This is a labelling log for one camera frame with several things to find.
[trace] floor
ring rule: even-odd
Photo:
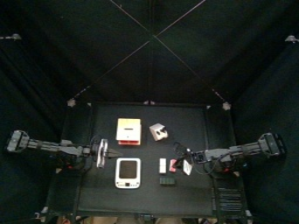
[[[118,217],[92,217],[91,219],[86,220],[83,224],[142,224],[140,220],[135,218],[118,218]],[[210,220],[210,224],[216,223],[215,219]],[[184,224],[182,219],[178,218],[160,218],[158,219],[155,224]]]

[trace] small white object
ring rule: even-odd
[[[136,189],[140,186],[142,160],[122,157],[116,160],[116,187]]]
[[[160,158],[159,173],[166,174],[166,158]]]
[[[253,216],[251,212],[249,210],[246,210],[247,216]]]
[[[192,173],[192,165],[187,162],[186,159],[183,160],[183,172],[187,175],[191,175],[191,173]]]
[[[159,141],[163,138],[167,138],[168,137],[167,130],[164,129],[164,126],[160,123],[152,125],[150,127],[150,130],[151,130],[151,133],[154,135],[154,140],[155,141]]]
[[[142,138],[140,119],[119,118],[116,125],[118,144],[139,145]]]
[[[231,104],[228,102],[224,102],[222,104],[222,107],[226,109],[226,110],[230,110],[231,109]]]
[[[68,106],[74,107],[76,105],[76,101],[74,99],[68,100]]]

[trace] black backdrop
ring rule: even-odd
[[[158,34],[200,1],[127,1],[118,6]],[[66,101],[151,40],[111,1],[0,1],[0,142],[12,130],[60,141]],[[298,222],[298,1],[202,1],[158,40],[104,75],[83,101],[232,103],[238,142],[283,135],[289,154],[253,160],[246,174],[250,209]],[[0,221],[43,208],[52,162],[36,154],[0,154]]]
[[[247,198],[255,213],[299,222],[299,45],[290,45],[235,104],[235,133],[242,143],[259,133],[281,133],[287,147],[283,160],[253,159],[246,176]]]

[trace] red object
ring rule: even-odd
[[[175,162],[176,162],[176,159],[172,159],[170,163],[170,172],[176,172],[176,169],[174,168]]]

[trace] black object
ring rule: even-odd
[[[162,186],[175,186],[175,179],[174,178],[160,178],[160,185]]]

